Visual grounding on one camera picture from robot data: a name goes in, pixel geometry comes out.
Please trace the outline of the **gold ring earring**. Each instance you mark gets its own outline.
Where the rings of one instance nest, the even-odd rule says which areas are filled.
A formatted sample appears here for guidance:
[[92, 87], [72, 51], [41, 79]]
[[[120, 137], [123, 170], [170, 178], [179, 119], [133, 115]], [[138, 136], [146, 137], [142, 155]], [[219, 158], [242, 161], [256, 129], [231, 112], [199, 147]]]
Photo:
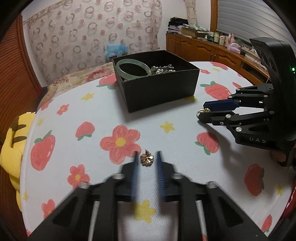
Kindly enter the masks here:
[[200, 115], [201, 113], [208, 113], [208, 112], [210, 112], [210, 109], [208, 109], [208, 108], [203, 108], [203, 109], [200, 109], [200, 110], [198, 110], [198, 111], [196, 112], [196, 116], [199, 117], [199, 115]]

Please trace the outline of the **gold flower earring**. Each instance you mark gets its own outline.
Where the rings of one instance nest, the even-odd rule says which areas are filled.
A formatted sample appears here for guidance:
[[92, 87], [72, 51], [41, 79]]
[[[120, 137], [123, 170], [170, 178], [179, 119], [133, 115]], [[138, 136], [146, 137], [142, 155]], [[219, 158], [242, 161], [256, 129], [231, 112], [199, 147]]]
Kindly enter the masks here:
[[154, 162], [154, 156], [148, 150], [145, 150], [145, 153], [140, 156], [140, 163], [143, 166], [151, 166]]

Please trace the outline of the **green jade bangle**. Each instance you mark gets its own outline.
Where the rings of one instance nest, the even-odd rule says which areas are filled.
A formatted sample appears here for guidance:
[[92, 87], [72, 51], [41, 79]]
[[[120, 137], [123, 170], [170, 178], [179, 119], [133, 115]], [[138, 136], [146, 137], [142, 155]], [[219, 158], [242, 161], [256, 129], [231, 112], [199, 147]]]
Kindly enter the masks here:
[[148, 77], [152, 74], [149, 66], [134, 59], [121, 59], [116, 63], [115, 67], [119, 76], [125, 80]]

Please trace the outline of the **green bead silver jewelry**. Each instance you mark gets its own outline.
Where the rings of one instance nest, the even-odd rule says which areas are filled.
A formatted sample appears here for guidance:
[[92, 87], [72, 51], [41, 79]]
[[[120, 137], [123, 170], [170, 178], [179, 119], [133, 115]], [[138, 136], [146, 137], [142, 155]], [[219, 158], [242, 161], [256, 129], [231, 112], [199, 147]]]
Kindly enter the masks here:
[[175, 72], [175, 68], [171, 64], [166, 66], [152, 66], [151, 68], [152, 75], [171, 73], [171, 72]]

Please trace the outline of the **black square jewelry box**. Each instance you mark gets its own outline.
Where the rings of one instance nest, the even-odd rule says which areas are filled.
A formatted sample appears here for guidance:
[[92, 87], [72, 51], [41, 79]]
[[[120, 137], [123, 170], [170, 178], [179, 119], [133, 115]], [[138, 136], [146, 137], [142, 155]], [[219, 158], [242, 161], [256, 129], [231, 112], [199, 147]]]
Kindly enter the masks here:
[[[138, 60], [149, 68], [171, 64], [175, 72], [125, 80], [119, 76], [115, 67], [121, 59]], [[200, 73], [200, 69], [194, 64], [166, 50], [129, 54], [114, 58], [112, 63], [117, 84], [129, 113], [193, 96]]]

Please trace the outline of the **brown wooden sideboard cabinet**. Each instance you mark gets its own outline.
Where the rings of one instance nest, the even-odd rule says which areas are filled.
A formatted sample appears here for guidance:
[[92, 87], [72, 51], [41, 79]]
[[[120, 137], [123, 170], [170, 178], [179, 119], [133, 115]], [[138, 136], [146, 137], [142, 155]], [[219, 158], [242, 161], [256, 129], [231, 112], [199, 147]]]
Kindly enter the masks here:
[[262, 67], [220, 45], [177, 34], [166, 34], [166, 50], [189, 61], [210, 61], [231, 68], [254, 85], [269, 82]]

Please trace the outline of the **strawberry flower print cloth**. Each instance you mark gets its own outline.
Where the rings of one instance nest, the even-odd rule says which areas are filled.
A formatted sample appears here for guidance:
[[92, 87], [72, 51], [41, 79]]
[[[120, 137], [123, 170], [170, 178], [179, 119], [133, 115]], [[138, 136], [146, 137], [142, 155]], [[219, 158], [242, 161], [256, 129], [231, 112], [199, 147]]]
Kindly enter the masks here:
[[229, 67], [196, 62], [194, 96], [129, 113], [114, 75], [48, 101], [35, 116], [21, 169], [22, 214], [33, 230], [81, 182], [104, 181], [133, 153], [162, 152], [192, 181], [216, 182], [269, 235], [295, 192], [295, 173], [270, 153], [236, 144], [224, 126], [202, 125], [204, 102], [249, 82]]

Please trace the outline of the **white window blind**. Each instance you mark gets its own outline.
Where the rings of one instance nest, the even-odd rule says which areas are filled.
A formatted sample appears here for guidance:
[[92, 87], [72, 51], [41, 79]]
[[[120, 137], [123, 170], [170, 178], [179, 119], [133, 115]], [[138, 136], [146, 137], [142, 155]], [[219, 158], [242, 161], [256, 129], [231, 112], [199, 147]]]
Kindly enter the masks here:
[[295, 47], [295, 40], [280, 17], [264, 1], [217, 1], [217, 31], [249, 41], [275, 38]]

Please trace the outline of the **clutter pile on sideboard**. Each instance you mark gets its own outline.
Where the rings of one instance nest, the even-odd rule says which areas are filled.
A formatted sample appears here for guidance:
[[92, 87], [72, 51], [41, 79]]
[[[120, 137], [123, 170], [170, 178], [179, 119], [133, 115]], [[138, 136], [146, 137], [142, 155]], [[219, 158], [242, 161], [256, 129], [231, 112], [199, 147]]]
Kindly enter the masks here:
[[166, 49], [189, 61], [207, 61], [214, 58], [218, 46], [242, 56], [258, 59], [255, 49], [245, 45], [234, 35], [220, 35], [197, 24], [189, 25], [185, 19], [173, 17], [166, 33]]

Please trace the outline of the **floral bed cover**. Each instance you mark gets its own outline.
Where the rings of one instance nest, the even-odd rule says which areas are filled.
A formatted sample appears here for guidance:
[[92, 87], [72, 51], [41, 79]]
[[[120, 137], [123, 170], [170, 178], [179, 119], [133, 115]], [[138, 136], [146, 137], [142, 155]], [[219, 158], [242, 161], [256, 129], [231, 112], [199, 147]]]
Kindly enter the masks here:
[[47, 92], [41, 99], [37, 110], [62, 93], [111, 74], [114, 74], [114, 68], [113, 64], [109, 62], [60, 77], [47, 87]]

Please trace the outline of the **yellow plush toy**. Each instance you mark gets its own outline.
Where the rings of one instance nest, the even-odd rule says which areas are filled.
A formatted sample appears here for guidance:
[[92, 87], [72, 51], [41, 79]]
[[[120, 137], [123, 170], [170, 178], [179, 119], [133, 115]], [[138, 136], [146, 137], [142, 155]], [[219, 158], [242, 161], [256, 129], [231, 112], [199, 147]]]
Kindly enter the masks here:
[[35, 112], [27, 112], [16, 116], [6, 133], [1, 149], [1, 167], [8, 173], [11, 184], [16, 190], [16, 202], [19, 209], [22, 209], [20, 195], [21, 163], [26, 139], [35, 115]]

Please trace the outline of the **blue plastic bag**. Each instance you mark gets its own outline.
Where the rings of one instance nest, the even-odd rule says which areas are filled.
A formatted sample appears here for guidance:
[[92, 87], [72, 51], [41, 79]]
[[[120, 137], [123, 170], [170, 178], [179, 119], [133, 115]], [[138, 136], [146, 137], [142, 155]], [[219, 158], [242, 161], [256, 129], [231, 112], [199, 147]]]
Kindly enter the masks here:
[[110, 59], [114, 56], [119, 56], [122, 54], [128, 53], [128, 47], [125, 44], [113, 44], [113, 45], [107, 45], [106, 48], [106, 59]]

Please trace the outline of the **brown louvered wardrobe door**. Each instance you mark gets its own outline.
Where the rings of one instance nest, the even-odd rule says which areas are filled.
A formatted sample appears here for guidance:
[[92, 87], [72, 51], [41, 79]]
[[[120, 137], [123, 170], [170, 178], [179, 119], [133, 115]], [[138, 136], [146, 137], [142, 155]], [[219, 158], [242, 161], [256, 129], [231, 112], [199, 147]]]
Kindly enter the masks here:
[[16, 116], [35, 111], [40, 92], [25, 45], [23, 18], [18, 15], [1, 41], [1, 143]]

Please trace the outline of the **circle pattern lace curtain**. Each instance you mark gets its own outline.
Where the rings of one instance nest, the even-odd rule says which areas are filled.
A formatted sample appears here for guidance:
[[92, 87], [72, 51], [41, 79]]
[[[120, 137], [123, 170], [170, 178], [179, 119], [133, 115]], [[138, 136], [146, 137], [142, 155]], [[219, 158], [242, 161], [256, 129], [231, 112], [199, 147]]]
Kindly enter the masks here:
[[24, 22], [29, 49], [46, 84], [104, 64], [107, 45], [127, 54], [159, 48], [160, 1], [45, 1]]

